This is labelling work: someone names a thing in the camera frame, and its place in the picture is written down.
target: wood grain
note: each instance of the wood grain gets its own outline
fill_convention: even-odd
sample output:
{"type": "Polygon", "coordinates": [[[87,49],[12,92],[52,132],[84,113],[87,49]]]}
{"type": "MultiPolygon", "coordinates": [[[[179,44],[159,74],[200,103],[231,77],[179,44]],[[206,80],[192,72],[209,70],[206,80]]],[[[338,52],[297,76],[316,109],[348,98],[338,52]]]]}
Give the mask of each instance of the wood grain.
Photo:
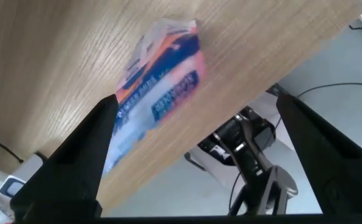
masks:
{"type": "MultiPolygon", "coordinates": [[[[197,19],[208,75],[101,182],[111,208],[288,74],[352,19],[354,0],[0,2],[0,141],[50,155],[104,96],[161,17],[197,19]]],[[[0,169],[14,159],[0,150],[0,169]]]]}

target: robotic arm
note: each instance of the robotic arm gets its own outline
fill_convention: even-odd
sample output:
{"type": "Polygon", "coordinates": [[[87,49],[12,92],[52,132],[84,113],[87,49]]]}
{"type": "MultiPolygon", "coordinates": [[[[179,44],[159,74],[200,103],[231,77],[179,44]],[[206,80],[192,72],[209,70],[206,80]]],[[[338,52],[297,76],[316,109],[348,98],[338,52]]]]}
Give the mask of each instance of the robotic arm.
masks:
{"type": "MultiPolygon", "coordinates": [[[[277,107],[323,215],[279,215],[284,213],[293,189],[279,182],[282,170],[262,165],[267,171],[263,177],[266,187],[256,200],[250,200],[245,215],[234,216],[236,213],[231,212],[224,217],[100,218],[102,209],[96,195],[118,111],[116,96],[111,95],[93,108],[12,198],[15,223],[362,223],[362,148],[293,96],[280,96],[277,107]],[[268,186],[278,192],[277,212],[273,215],[262,212],[268,201],[268,186]]],[[[242,125],[244,133],[249,134],[248,123],[242,125]]]]}

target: tissue package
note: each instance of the tissue package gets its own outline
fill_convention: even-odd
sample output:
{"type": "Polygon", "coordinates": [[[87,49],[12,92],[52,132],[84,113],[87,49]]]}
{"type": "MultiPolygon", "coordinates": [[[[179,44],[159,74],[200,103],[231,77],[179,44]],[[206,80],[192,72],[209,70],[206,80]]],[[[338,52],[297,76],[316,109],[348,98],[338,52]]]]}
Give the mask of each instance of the tissue package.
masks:
{"type": "Polygon", "coordinates": [[[205,73],[196,22],[155,22],[139,41],[117,87],[119,111],[103,175],[187,100],[205,73]]]}

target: wooden surface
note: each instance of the wooden surface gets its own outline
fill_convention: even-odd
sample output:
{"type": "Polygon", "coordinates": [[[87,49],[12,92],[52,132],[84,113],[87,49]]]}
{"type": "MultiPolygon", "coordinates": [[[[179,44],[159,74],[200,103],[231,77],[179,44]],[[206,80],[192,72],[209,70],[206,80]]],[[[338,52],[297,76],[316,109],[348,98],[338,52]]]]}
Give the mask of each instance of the wooden surface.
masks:
{"type": "MultiPolygon", "coordinates": [[[[101,182],[111,208],[356,19],[353,0],[0,0],[0,141],[50,155],[104,96],[160,17],[198,19],[208,75],[101,182]]],[[[0,169],[17,162],[0,149],[0,169]]]]}

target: plastic wrap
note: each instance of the plastic wrap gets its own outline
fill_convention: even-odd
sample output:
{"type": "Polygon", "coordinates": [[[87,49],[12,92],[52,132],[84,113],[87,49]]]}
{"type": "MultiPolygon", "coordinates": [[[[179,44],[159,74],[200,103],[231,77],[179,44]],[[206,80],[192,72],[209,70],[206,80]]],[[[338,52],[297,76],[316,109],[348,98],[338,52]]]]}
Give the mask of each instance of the plastic wrap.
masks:
{"type": "Polygon", "coordinates": [[[196,22],[155,22],[139,41],[117,87],[119,112],[103,175],[191,96],[204,76],[196,22]]]}

